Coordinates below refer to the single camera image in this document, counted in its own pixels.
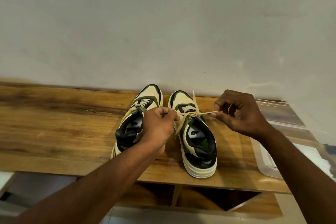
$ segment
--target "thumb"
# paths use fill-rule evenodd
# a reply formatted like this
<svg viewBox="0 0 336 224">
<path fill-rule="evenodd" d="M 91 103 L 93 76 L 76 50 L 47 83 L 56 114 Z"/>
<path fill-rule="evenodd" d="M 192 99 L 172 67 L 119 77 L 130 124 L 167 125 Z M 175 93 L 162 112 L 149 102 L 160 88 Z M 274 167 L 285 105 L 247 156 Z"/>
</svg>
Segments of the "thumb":
<svg viewBox="0 0 336 224">
<path fill-rule="evenodd" d="M 166 116 L 164 116 L 165 120 L 170 122 L 174 122 L 174 120 L 179 120 L 179 116 L 175 110 L 170 110 Z"/>
<path fill-rule="evenodd" d="M 235 131 L 235 119 L 233 117 L 222 112 L 212 113 L 211 116 L 223 122 L 229 129 Z"/>
</svg>

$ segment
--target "person's left arm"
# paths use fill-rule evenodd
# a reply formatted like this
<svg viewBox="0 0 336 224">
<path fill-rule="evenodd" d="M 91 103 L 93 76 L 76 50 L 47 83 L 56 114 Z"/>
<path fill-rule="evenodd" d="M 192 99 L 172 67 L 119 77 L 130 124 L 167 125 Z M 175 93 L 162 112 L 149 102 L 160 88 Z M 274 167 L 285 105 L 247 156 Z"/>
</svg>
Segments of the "person's left arm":
<svg viewBox="0 0 336 224">
<path fill-rule="evenodd" d="M 142 122 L 144 135 L 136 145 L 38 202 L 17 217 L 15 223 L 99 223 L 163 152 L 174 131 L 173 122 L 178 119 L 176 111 L 167 107 L 145 112 Z"/>
</svg>

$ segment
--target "shoelace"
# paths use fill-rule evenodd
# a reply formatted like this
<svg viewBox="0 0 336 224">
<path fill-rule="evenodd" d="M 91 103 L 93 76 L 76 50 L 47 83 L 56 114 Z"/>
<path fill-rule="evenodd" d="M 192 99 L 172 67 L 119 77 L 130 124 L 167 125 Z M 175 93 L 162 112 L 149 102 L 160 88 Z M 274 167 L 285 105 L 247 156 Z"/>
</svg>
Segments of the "shoelace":
<svg viewBox="0 0 336 224">
<path fill-rule="evenodd" d="M 131 107 L 128 112 L 124 115 L 124 117 L 127 117 L 131 112 L 136 111 L 138 107 L 144 108 L 146 104 L 148 104 L 151 100 L 150 99 L 142 99 L 139 104 L 136 104 L 135 106 Z"/>
<path fill-rule="evenodd" d="M 190 117 L 197 117 L 197 116 L 202 116 L 202 115 L 206 115 L 206 114 L 211 114 L 211 113 L 214 113 L 214 112 L 218 112 L 218 111 L 212 111 L 212 112 L 200 112 L 199 109 L 198 109 L 198 105 L 197 105 L 197 102 L 196 102 L 196 95 L 195 95 L 195 91 L 193 90 L 192 91 L 192 99 L 194 101 L 194 104 L 195 104 L 195 107 L 191 106 L 191 105 L 187 105 L 185 107 L 182 107 L 182 111 L 184 113 L 179 113 L 179 115 L 182 115 L 183 118 L 182 120 L 180 121 L 180 125 L 179 127 L 176 129 L 176 135 L 180 132 L 181 128 L 183 127 L 183 124 L 184 124 L 184 121 L 186 120 L 187 116 L 190 116 Z"/>
</svg>

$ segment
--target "hand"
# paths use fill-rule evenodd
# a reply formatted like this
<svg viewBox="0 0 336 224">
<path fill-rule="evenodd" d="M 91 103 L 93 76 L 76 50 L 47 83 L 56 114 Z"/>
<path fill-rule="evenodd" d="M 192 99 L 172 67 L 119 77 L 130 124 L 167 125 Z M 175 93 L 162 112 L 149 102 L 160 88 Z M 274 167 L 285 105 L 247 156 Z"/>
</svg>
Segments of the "hand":
<svg viewBox="0 0 336 224">
<path fill-rule="evenodd" d="M 215 101 L 214 109 L 218 112 L 212 113 L 212 117 L 224 122 L 231 130 L 256 140 L 276 131 L 264 118 L 251 94 L 225 90 Z"/>
<path fill-rule="evenodd" d="M 168 107 L 155 107 L 146 111 L 142 120 L 144 135 L 141 141 L 158 146 L 162 153 L 166 141 L 174 132 L 173 123 L 179 119 L 177 112 Z"/>
</svg>

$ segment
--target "shoe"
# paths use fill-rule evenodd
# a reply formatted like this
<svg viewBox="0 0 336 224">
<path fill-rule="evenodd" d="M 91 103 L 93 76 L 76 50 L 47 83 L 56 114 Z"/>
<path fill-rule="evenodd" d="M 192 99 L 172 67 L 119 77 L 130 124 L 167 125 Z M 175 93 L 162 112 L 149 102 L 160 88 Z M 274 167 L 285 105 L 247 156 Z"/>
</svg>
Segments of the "shoe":
<svg viewBox="0 0 336 224">
<path fill-rule="evenodd" d="M 182 90 L 175 91 L 169 98 L 168 107 L 177 111 L 179 121 L 174 128 L 180 138 L 183 164 L 187 172 L 196 178 L 212 176 L 217 167 L 215 138 L 200 113 L 195 93 L 192 99 Z"/>
<path fill-rule="evenodd" d="M 122 118 L 120 127 L 115 132 L 116 142 L 111 158 L 132 147 L 141 139 L 144 112 L 158 106 L 163 106 L 162 91 L 155 84 L 149 84 L 136 96 L 131 108 Z"/>
</svg>

